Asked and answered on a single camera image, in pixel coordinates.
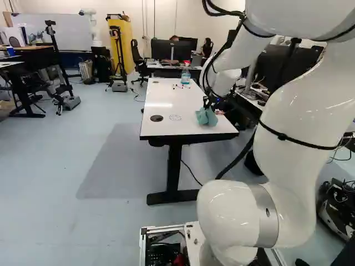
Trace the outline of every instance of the blue object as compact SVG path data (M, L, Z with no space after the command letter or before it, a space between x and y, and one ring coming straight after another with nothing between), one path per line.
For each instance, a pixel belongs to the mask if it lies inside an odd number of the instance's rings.
M218 118L216 117L215 112L209 107L205 109L201 107L199 111L195 111L197 122L199 125L209 125L209 126L216 126L218 122Z
M11 57L15 55L15 50L13 49L13 47L8 47L7 52Z
M181 72L181 84L182 85L189 85L190 84L190 79L191 79L191 74L187 68L185 68Z

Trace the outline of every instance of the light gray floor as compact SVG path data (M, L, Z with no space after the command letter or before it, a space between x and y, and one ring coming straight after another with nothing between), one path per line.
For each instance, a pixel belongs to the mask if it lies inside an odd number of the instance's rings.
M73 86L82 99L73 111L59 117L50 101L42 101L44 119L0 123L0 265L134 266L140 227L196 220L194 202L145 203L147 193L164 188L166 148L139 141L144 103L134 101L130 91L105 92L105 84ZM134 88L145 95L146 85ZM243 132L231 141L184 146L182 156L204 183L249 137L250 132ZM156 181L149 182L155 175ZM242 163L227 178L265 181ZM198 187L181 166L180 188ZM321 235L328 237L323 229ZM313 252L305 255L308 246L287 250L286 259L317 253L318 245L327 245L336 255L342 246L336 239L335 244L314 239L309 242Z

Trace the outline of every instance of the wheeled stand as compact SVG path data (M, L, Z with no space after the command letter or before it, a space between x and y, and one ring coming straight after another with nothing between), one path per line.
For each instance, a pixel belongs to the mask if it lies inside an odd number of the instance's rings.
M52 25L56 25L56 23L55 21L45 21L45 24L47 25L45 31L47 32L47 34L50 35L50 38L52 39L54 51L58 60L58 65L63 73L63 78L65 80L65 84L60 84L60 86L55 89L55 93L52 93L51 91L49 91L49 89L47 90L47 93L51 98L54 98L53 102L57 106L56 114L62 115L63 109L73 110L81 103L81 99L79 96L74 96L73 87L69 83L67 72L65 71L65 68L63 67L62 61L60 59L58 44L54 37L55 31L52 27ZM61 96L61 94L66 91L69 92L70 96Z
M121 30L118 26L110 26L110 35L112 37L117 37L115 40L116 50L117 50L117 66L115 68L115 73L110 77L110 83L108 87L111 87L113 92L125 93L128 91L127 88L127 73L124 68L124 59L123 59L123 49L122 49L122 40L121 40ZM121 77L115 76L118 68L120 69Z

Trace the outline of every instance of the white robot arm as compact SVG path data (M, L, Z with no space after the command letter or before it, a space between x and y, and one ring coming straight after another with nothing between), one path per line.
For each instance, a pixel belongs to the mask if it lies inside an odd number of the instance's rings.
M205 249L224 266L249 263L256 247L293 247L309 239L316 224L316 179L355 115L353 0L246 0L246 18L232 47L213 68L204 65L201 81L207 77L218 95L233 84L220 85L219 76L249 66L275 34L328 46L313 69L272 94L260 117L253 152L269 182L214 180L199 192Z

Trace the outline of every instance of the whiteboard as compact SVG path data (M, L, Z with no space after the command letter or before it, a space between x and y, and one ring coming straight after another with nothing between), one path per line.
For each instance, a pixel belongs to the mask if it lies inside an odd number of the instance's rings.
M50 35L45 32L44 21L55 21L55 39L59 50L91 51L93 44L92 28L88 16L78 14L26 14L11 16L14 27L25 27L26 35L37 34L44 30L43 39L51 43Z

